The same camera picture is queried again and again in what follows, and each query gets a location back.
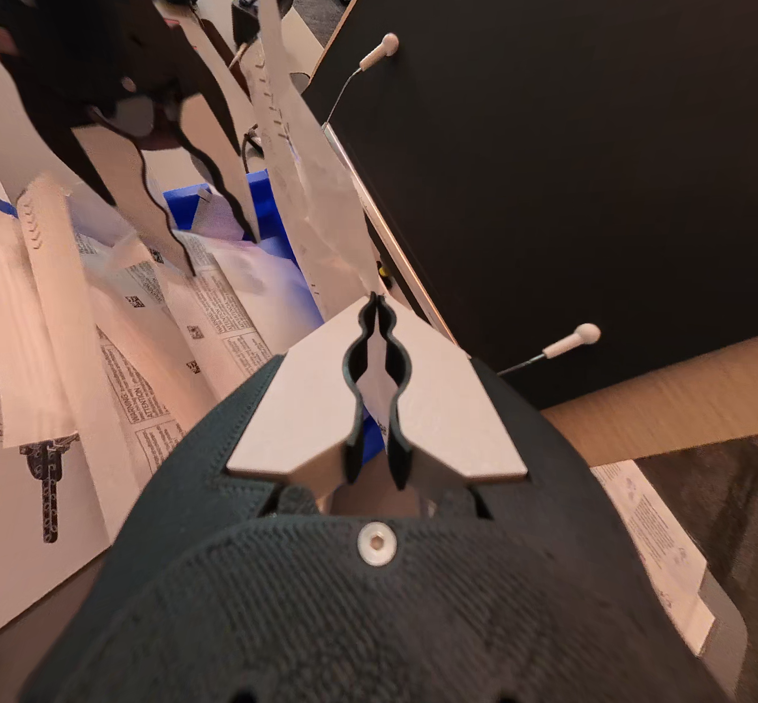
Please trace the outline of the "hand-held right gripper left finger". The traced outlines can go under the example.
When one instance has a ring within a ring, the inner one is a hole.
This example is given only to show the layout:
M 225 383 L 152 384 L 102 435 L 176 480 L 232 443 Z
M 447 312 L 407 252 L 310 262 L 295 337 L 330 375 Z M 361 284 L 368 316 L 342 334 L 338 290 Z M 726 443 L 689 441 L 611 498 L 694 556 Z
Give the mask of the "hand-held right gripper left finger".
M 303 486 L 316 499 L 362 469 L 364 400 L 377 295 L 360 298 L 281 359 L 227 462 L 237 477 Z

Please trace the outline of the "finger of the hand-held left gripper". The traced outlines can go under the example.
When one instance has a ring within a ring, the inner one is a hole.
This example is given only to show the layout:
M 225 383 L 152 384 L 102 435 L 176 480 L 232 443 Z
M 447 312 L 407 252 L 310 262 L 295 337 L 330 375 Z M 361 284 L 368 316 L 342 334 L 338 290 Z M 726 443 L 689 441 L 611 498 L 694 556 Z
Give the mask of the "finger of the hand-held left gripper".
M 240 139 L 223 89 L 193 45 L 190 22 L 168 19 L 174 137 L 223 198 L 242 234 L 261 240 L 258 216 L 242 166 Z
M 74 128 L 72 133 L 113 198 L 116 210 L 149 250 L 157 251 L 164 262 L 193 277 L 193 262 L 174 234 L 175 222 L 134 137 L 114 126 L 99 108 L 89 106 L 87 113 L 92 123 Z

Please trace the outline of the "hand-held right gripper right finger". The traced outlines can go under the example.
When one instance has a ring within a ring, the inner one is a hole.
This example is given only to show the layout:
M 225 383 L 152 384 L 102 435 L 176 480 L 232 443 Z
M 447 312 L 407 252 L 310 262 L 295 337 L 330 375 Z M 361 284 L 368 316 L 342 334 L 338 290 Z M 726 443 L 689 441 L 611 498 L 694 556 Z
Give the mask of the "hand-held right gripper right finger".
M 522 480 L 521 459 L 469 356 L 411 310 L 381 296 L 390 400 L 387 460 L 398 490 Z

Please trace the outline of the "blue plastic bin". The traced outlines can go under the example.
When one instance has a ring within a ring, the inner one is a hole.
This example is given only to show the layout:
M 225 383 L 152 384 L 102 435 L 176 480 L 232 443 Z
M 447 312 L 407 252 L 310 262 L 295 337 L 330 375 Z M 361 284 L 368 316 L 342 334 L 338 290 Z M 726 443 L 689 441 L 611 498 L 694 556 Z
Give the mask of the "blue plastic bin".
M 299 268 L 274 200 L 267 169 L 249 173 L 246 177 L 253 205 L 259 216 L 261 246 L 270 255 L 287 258 Z M 163 193 L 179 230 L 191 230 L 202 188 L 210 188 L 210 185 L 202 183 Z M 379 425 L 366 408 L 363 409 L 363 432 L 363 463 L 367 464 L 384 451 L 384 440 Z

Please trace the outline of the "printed white paper bag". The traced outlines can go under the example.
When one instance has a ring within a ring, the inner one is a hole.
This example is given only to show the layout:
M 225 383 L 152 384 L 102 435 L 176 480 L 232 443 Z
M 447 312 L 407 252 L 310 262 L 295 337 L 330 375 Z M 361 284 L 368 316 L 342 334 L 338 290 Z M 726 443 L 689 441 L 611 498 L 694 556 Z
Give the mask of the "printed white paper bag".
M 259 38 L 242 58 L 270 187 L 305 281 L 300 298 L 326 324 L 388 293 L 353 178 L 289 74 L 276 0 L 257 0 Z

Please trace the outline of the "pile of white paper bags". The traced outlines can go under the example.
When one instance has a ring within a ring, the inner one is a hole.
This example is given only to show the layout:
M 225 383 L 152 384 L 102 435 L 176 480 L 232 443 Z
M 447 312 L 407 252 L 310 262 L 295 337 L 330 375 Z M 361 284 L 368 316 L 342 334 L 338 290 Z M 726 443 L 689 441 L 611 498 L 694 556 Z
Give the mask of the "pile of white paper bags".
M 71 219 L 39 170 L 2 202 L 2 628 L 110 547 L 223 397 L 322 319 L 295 264 L 181 232 L 185 280 L 135 234 Z

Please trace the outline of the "black power adapter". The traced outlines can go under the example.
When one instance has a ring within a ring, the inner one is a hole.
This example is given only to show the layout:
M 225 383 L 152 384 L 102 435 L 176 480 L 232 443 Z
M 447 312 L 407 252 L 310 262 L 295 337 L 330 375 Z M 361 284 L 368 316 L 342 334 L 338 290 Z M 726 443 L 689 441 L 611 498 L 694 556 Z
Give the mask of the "black power adapter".
M 231 16 L 235 47 L 254 43 L 260 32 L 259 0 L 233 0 Z

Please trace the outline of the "white-headed pin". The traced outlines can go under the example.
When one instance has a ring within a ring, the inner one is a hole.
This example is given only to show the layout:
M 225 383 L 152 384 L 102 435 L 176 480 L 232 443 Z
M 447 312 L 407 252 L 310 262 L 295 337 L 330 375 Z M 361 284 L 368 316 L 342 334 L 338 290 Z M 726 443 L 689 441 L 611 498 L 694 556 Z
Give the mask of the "white-headed pin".
M 325 122 L 321 126 L 322 131 L 325 131 L 328 125 L 330 124 L 330 121 L 336 111 L 336 108 L 338 107 L 338 104 L 341 101 L 341 98 L 343 97 L 350 83 L 361 74 L 366 73 L 375 65 L 379 64 L 385 58 L 390 58 L 393 55 L 395 55 L 399 49 L 400 49 L 400 40 L 398 36 L 392 32 L 387 33 L 382 38 L 380 44 L 377 45 L 375 48 L 373 48 L 368 54 L 366 54 L 360 60 L 360 62 L 358 63 L 358 68 L 349 75 L 349 77 L 346 79 L 345 83 L 343 84 L 342 88 L 340 89 L 340 92 L 337 94 L 336 100 L 334 101 L 330 111 L 328 112 Z
M 503 369 L 499 371 L 497 375 L 499 377 L 506 376 L 529 367 L 533 364 L 540 363 L 541 361 L 552 360 L 556 357 L 573 351 L 576 348 L 580 348 L 585 345 L 593 345 L 600 340 L 601 334 L 602 332 L 599 326 L 589 322 L 583 323 L 568 336 L 544 347 L 536 356 L 515 366 Z

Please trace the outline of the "white leaflet at right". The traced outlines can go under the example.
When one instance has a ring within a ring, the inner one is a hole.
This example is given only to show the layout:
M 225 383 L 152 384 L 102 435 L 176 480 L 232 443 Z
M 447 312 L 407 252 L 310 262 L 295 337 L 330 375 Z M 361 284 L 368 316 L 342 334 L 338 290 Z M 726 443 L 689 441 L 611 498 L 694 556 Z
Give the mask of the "white leaflet at right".
M 698 658 L 714 656 L 733 643 L 742 660 L 744 620 L 715 580 L 700 547 L 634 461 L 591 469 L 611 499 L 638 550 L 649 580 L 669 619 Z

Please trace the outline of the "black divider board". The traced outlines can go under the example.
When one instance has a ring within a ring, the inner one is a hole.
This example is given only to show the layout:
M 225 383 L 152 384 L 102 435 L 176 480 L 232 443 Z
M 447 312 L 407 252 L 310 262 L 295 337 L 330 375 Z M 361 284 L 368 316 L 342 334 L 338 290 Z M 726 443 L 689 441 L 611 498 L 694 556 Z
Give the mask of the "black divider board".
M 357 0 L 306 90 L 458 344 L 537 408 L 756 337 L 757 0 Z

